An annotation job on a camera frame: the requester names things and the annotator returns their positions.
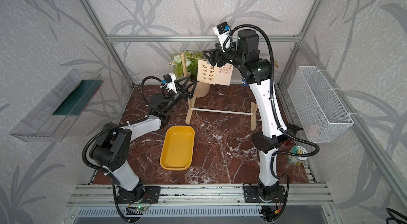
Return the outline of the blue postcard white characters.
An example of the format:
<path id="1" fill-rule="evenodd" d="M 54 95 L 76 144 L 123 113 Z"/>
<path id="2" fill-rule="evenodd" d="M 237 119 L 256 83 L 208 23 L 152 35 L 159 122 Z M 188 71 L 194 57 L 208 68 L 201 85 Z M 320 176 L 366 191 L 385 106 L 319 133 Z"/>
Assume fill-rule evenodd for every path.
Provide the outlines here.
<path id="1" fill-rule="evenodd" d="M 243 86 L 248 86 L 248 82 L 247 82 L 247 79 L 246 78 L 242 78 L 242 85 Z"/>

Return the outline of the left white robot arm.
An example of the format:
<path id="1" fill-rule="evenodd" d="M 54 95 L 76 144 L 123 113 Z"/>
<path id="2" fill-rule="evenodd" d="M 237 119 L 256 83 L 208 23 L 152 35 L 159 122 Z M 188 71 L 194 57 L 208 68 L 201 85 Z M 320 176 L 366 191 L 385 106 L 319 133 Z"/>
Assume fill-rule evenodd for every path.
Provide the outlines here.
<path id="1" fill-rule="evenodd" d="M 167 126 L 172 108 L 181 100 L 191 100 L 197 87 L 196 80 L 188 76 L 177 79 L 173 73 L 164 75 L 163 79 L 148 76 L 142 80 L 141 87 L 150 79 L 159 81 L 162 91 L 151 100 L 142 97 L 149 108 L 148 115 L 132 122 L 105 124 L 82 150 L 83 163 L 109 176 L 119 193 L 132 202 L 140 201 L 146 193 L 141 179 L 128 163 L 131 142 Z"/>

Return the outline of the cream postcard red characters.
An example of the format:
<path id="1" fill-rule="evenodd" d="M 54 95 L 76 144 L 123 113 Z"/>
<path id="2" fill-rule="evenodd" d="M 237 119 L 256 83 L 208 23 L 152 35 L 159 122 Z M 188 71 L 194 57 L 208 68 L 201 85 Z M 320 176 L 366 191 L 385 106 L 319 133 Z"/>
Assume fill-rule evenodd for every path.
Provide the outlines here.
<path id="1" fill-rule="evenodd" d="M 217 66 L 212 66 L 207 61 L 198 61 L 198 72 L 197 80 L 198 82 L 207 83 L 215 85 L 217 83 L 219 68 Z"/>

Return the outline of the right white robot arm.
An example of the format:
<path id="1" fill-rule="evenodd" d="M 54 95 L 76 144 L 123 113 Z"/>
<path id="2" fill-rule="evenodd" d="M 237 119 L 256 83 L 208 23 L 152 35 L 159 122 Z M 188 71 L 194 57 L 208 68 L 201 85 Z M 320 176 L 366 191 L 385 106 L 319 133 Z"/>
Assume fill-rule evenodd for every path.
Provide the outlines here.
<path id="1" fill-rule="evenodd" d="M 250 185 L 244 190 L 251 196 L 251 202 L 286 202 L 288 187 L 283 187 L 277 175 L 277 157 L 286 154 L 279 150 L 282 142 L 295 139 L 297 127 L 285 125 L 275 95 L 274 61 L 260 58 L 259 35 L 265 33 L 254 25 L 237 28 L 237 41 L 232 41 L 233 30 L 224 22 L 213 28 L 218 37 L 214 49 L 204 51 L 210 64 L 222 67 L 231 64 L 246 79 L 262 121 L 262 131 L 252 135 L 252 141 L 259 152 L 260 173 L 256 192 Z"/>

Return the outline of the cream postcard red stamps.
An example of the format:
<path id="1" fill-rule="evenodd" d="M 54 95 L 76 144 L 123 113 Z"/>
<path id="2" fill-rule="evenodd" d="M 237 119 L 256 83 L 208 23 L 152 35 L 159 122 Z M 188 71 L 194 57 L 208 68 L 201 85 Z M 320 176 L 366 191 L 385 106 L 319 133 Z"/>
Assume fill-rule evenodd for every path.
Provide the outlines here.
<path id="1" fill-rule="evenodd" d="M 218 67 L 216 84 L 229 86 L 231 84 L 232 73 L 233 66 L 231 64 L 225 64 L 222 67 Z"/>

